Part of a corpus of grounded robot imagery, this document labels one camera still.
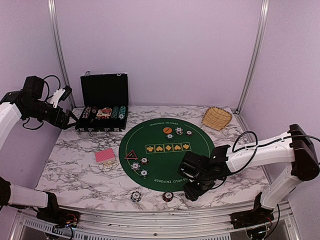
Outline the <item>red chips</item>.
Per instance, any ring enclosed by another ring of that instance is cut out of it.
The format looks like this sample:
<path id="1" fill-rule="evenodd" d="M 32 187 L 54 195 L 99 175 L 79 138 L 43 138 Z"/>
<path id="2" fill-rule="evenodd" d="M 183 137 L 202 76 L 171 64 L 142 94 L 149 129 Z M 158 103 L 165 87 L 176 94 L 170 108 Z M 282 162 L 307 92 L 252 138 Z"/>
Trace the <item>red chips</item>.
<path id="1" fill-rule="evenodd" d="M 185 134 L 186 134 L 188 137 L 190 137 L 190 136 L 193 135 L 193 132 L 192 132 L 191 130 L 187 130 L 187 131 L 185 132 Z"/>
<path id="2" fill-rule="evenodd" d="M 149 159 L 147 157 L 142 157 L 140 159 L 140 162 L 141 162 L 142 165 L 146 165 L 146 164 L 149 163 Z"/>

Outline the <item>red black chip stack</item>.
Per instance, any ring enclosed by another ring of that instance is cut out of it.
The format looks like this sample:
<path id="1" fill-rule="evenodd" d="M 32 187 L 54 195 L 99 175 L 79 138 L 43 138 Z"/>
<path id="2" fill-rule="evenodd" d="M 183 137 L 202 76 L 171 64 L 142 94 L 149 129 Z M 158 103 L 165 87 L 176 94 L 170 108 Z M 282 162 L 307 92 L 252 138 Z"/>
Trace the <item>red black chip stack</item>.
<path id="1" fill-rule="evenodd" d="M 174 198 L 174 194 L 173 192 L 171 191 L 166 191 L 162 194 L 162 199 L 165 201 L 165 202 L 170 202 L 172 201 Z"/>

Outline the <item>white chips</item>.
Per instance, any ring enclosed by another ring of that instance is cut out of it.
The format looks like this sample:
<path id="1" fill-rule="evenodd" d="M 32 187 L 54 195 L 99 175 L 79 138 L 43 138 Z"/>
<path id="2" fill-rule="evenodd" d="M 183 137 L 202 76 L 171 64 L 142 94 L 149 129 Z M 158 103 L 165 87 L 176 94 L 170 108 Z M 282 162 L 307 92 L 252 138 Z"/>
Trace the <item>white chips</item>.
<path id="1" fill-rule="evenodd" d="M 138 171 L 140 168 L 141 168 L 141 165 L 139 162 L 133 162 L 131 164 L 131 167 L 130 167 L 133 171 Z"/>
<path id="2" fill-rule="evenodd" d="M 176 127 L 176 128 L 175 128 L 175 133 L 176 133 L 177 135 L 182 135 L 182 134 L 184 133 L 184 130 L 183 130 L 183 128 L 181 128 L 181 127 Z"/>

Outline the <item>orange big blind button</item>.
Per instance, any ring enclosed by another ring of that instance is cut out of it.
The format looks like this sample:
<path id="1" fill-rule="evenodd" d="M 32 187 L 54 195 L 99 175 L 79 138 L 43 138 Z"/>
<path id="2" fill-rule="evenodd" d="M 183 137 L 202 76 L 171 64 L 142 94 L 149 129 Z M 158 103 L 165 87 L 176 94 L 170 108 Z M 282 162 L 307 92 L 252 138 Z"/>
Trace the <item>orange big blind button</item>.
<path id="1" fill-rule="evenodd" d="M 168 135 L 168 134 L 171 134 L 173 130 L 171 127 L 164 127 L 163 132 Z"/>

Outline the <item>red playing card deck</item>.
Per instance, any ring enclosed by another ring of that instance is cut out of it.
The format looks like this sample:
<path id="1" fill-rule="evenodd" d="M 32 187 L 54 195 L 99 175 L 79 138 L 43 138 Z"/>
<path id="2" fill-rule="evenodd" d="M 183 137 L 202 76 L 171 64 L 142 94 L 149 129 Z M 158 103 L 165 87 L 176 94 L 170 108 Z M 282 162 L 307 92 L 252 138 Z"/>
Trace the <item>red playing card deck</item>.
<path id="1" fill-rule="evenodd" d="M 117 163 L 117 159 L 112 148 L 96 152 L 95 160 L 98 165 L 103 165 L 104 168 L 111 167 Z"/>

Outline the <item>black triangular dealer button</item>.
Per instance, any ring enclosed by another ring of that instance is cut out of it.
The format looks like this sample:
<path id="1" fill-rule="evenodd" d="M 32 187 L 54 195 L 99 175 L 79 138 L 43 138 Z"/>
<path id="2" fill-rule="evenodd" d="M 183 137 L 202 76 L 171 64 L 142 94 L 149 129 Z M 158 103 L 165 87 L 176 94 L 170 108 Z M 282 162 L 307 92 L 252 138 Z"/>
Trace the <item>black triangular dealer button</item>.
<path id="1" fill-rule="evenodd" d="M 139 159 L 134 150 L 131 150 L 124 158 L 126 160 L 138 160 Z"/>

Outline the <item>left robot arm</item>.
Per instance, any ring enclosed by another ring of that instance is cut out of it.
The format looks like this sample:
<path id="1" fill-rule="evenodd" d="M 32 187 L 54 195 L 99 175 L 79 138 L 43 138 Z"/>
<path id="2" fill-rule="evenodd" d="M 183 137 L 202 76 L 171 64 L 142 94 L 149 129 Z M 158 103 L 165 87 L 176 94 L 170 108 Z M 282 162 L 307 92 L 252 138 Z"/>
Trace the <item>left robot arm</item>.
<path id="1" fill-rule="evenodd" d="M 62 209 L 54 193 L 36 190 L 44 164 L 60 130 L 75 126 L 75 115 L 58 106 L 72 92 L 58 86 L 43 97 L 47 77 L 28 76 L 23 88 L 0 101 L 0 205 L 35 208 L 37 218 L 57 224 L 76 222 L 78 212 Z"/>

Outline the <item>beige blue chips in case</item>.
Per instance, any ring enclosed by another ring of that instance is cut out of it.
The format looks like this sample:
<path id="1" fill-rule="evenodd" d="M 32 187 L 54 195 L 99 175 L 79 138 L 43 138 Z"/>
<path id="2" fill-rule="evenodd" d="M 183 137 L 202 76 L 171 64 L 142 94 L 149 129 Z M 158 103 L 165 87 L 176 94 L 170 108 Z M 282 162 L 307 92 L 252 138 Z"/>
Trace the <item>beige blue chips in case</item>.
<path id="1" fill-rule="evenodd" d="M 81 118 L 87 119 L 90 116 L 91 110 L 92 110 L 91 107 L 89 107 L 89 106 L 85 107 L 82 114 L 81 114 Z"/>

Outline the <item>brown chips in case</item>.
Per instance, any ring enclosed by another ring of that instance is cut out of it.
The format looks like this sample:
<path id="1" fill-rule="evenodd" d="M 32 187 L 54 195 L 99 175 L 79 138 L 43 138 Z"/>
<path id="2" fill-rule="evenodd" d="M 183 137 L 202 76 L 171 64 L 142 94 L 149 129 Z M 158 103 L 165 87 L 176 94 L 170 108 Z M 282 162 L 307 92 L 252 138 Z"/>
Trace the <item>brown chips in case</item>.
<path id="1" fill-rule="evenodd" d="M 98 108 L 97 108 L 96 106 L 93 106 L 93 107 L 91 108 L 91 114 L 96 114 L 97 111 L 98 111 Z"/>

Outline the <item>green chips row in case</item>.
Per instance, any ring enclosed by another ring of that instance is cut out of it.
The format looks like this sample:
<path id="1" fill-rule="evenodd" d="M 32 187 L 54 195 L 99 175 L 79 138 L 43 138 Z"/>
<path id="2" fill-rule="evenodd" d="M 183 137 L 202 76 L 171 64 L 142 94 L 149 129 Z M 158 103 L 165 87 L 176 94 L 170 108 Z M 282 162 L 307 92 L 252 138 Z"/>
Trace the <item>green chips row in case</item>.
<path id="1" fill-rule="evenodd" d="M 118 118 L 118 114 L 119 114 L 119 107 L 118 106 L 115 106 L 113 109 L 112 109 L 112 113 L 111 113 L 111 116 L 110 118 L 112 120 L 116 120 Z"/>

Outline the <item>teal chips row in case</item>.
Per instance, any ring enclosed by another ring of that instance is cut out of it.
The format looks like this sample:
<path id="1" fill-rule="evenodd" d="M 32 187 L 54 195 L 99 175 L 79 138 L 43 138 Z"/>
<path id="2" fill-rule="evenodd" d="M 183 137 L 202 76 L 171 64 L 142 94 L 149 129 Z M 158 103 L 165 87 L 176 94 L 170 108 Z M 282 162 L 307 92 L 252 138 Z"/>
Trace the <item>teal chips row in case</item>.
<path id="1" fill-rule="evenodd" d="M 121 106 L 118 111 L 118 119 L 123 120 L 126 116 L 126 107 Z"/>

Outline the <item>woven bamboo tray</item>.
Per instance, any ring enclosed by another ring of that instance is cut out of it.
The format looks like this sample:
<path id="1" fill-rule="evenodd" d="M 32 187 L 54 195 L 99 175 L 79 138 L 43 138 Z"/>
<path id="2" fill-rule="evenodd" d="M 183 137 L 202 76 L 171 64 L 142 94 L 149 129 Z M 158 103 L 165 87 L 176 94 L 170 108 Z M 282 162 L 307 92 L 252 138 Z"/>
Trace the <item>woven bamboo tray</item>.
<path id="1" fill-rule="evenodd" d="M 211 106 L 203 115 L 201 123 L 217 131 L 222 131 L 231 122 L 233 116 L 225 109 Z"/>

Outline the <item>round green poker mat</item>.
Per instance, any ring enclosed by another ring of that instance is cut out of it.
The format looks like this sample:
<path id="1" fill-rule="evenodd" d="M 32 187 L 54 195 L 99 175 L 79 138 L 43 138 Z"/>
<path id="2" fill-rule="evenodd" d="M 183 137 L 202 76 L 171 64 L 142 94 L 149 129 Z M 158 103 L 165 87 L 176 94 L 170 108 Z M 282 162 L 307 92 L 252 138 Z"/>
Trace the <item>round green poker mat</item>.
<path id="1" fill-rule="evenodd" d="M 168 140 L 163 128 L 172 128 L 174 138 Z M 183 134 L 177 135 L 175 128 L 183 128 Z M 198 126 L 176 118 L 156 118 L 144 121 L 130 129 L 119 146 L 119 160 L 126 175 L 138 185 L 159 191 L 178 192 L 188 182 L 187 178 L 178 174 L 178 167 L 186 152 L 209 157 L 214 143 L 207 133 Z M 125 156 L 134 150 L 138 159 L 128 160 Z M 140 159 L 147 157 L 148 164 L 141 164 Z M 131 165 L 140 163 L 139 170 L 134 171 Z M 149 175 L 142 177 L 141 170 L 148 170 Z"/>

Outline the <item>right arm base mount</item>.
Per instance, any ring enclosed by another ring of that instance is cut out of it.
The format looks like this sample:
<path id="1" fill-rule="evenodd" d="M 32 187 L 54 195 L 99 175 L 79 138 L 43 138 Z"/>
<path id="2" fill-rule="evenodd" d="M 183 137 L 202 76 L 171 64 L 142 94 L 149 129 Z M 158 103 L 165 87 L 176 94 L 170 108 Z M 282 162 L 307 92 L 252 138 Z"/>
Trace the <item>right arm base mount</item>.
<path id="1" fill-rule="evenodd" d="M 253 211 L 241 211 L 235 212 L 230 215 L 231 224 L 234 229 L 251 227 L 259 224 L 264 224 L 269 221 L 273 221 L 274 215 L 270 213 L 254 213 Z"/>

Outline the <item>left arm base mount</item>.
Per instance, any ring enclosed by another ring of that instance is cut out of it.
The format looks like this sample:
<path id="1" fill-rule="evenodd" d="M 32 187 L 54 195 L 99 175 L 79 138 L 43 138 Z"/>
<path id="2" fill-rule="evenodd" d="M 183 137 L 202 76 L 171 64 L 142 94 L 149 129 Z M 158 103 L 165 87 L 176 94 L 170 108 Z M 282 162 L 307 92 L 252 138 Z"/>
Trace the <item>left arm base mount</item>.
<path id="1" fill-rule="evenodd" d="M 40 220 L 56 224 L 57 228 L 76 227 L 78 225 L 80 213 L 67 209 L 61 209 L 57 213 L 39 210 L 36 217 Z"/>

